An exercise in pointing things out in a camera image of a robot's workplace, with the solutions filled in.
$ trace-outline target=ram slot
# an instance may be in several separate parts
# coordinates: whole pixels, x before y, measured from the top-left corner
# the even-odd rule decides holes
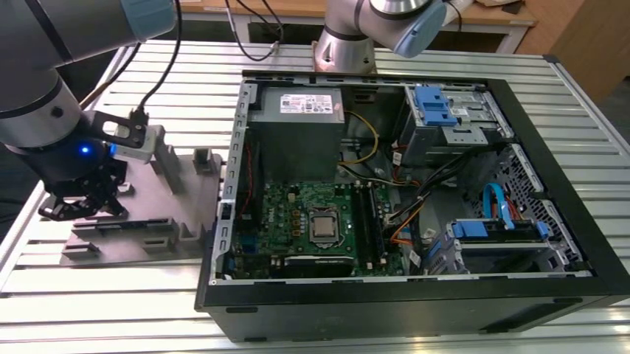
[[[370,204],[370,196],[364,193],[362,187],[353,187],[352,204],[353,204],[353,224],[357,242],[357,255],[360,266],[364,269],[373,269],[378,264],[377,248],[370,233],[370,215],[366,207]]]
[[[378,200],[377,200],[377,193],[374,192],[374,188],[365,188],[365,193],[368,194],[368,198],[370,198],[370,237],[374,240],[374,245],[377,249],[377,260],[381,264],[381,261],[385,260],[385,256],[388,255],[385,250],[385,242],[384,242],[384,223],[380,218],[380,209],[378,209]]]

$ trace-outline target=wooden cabinet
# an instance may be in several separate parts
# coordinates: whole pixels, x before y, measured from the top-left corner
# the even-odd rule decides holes
[[[538,19],[518,54],[554,54],[593,101],[630,74],[629,0],[528,0]]]

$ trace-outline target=cpu socket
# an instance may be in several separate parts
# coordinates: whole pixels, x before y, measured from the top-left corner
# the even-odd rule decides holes
[[[340,242],[340,214],[337,210],[310,212],[310,241],[328,248]]]

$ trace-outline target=label sticker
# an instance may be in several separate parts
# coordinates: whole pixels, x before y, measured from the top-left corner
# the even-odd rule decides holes
[[[332,114],[330,94],[285,94],[279,98],[279,112],[298,114]]]
[[[396,166],[401,166],[401,162],[404,161],[404,154],[402,153],[394,153],[393,161],[394,161]]]
[[[449,96],[453,102],[478,102],[473,96]]]
[[[416,253],[414,250],[410,252],[410,261],[416,264],[417,267],[421,266],[421,256],[418,256],[418,253]]]
[[[225,7],[205,7],[205,11],[211,11],[214,13],[225,13],[226,8]]]
[[[468,116],[469,111],[464,108],[452,108],[452,113],[454,116]]]

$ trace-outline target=motherboard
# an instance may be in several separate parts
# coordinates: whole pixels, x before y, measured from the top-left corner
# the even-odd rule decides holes
[[[357,277],[402,275],[384,234],[392,210],[385,185],[267,184],[261,228],[238,239],[235,268],[250,270],[239,275],[274,277],[274,268],[316,262],[338,263]]]

